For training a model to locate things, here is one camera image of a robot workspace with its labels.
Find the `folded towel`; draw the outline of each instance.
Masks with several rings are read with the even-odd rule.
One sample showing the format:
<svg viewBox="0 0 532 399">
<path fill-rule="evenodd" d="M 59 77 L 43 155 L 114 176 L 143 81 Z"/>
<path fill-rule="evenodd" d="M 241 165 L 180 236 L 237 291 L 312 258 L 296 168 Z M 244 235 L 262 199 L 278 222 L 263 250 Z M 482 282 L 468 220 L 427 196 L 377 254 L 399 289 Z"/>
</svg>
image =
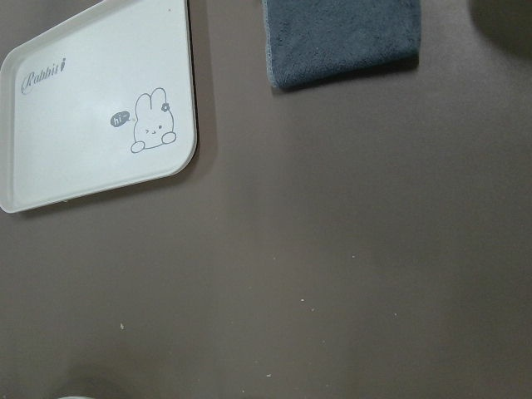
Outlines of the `folded towel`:
<svg viewBox="0 0 532 399">
<path fill-rule="evenodd" d="M 419 54 L 419 0 L 263 0 L 263 5 L 274 87 Z"/>
</svg>

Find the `cartoon rabbit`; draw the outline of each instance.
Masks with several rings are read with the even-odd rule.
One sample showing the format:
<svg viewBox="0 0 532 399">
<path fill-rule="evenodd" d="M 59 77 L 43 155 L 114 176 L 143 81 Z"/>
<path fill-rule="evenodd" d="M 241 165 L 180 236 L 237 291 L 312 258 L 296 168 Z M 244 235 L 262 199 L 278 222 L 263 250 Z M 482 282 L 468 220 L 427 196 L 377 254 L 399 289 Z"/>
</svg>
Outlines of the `cartoon rabbit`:
<svg viewBox="0 0 532 399">
<path fill-rule="evenodd" d="M 135 143 L 131 152 L 136 154 L 175 141 L 174 116 L 166 102 L 165 89 L 159 87 L 151 94 L 141 95 L 136 101 L 135 112 Z"/>
</svg>

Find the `rectangular tray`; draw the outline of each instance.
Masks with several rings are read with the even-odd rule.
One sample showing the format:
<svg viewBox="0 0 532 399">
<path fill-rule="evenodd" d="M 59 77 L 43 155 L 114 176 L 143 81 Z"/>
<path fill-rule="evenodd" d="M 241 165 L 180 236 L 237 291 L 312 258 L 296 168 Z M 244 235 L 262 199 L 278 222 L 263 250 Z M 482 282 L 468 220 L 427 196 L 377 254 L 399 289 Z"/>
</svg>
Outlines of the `rectangular tray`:
<svg viewBox="0 0 532 399">
<path fill-rule="evenodd" d="M 0 206 L 173 175 L 195 152 L 186 0 L 98 3 L 0 70 Z"/>
</svg>

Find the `white object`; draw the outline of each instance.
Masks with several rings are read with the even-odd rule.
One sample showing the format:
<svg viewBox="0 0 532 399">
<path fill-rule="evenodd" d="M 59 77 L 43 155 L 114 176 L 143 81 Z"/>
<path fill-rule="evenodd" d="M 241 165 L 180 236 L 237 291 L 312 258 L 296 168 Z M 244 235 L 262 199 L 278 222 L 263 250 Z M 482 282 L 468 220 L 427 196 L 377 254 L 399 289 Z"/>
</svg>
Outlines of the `white object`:
<svg viewBox="0 0 532 399">
<path fill-rule="evenodd" d="M 2 64 L 9 213 L 172 175 L 195 146 L 186 0 L 98 3 Z"/>
</svg>

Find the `blue towel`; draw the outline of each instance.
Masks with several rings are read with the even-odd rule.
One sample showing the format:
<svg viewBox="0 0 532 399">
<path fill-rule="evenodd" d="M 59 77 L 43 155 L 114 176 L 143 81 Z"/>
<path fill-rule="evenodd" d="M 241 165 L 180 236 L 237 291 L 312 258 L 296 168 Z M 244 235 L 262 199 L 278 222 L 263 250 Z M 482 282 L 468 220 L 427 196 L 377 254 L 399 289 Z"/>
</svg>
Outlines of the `blue towel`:
<svg viewBox="0 0 532 399">
<path fill-rule="evenodd" d="M 416 57 L 419 0 L 263 0 L 268 78 L 301 86 Z"/>
</svg>

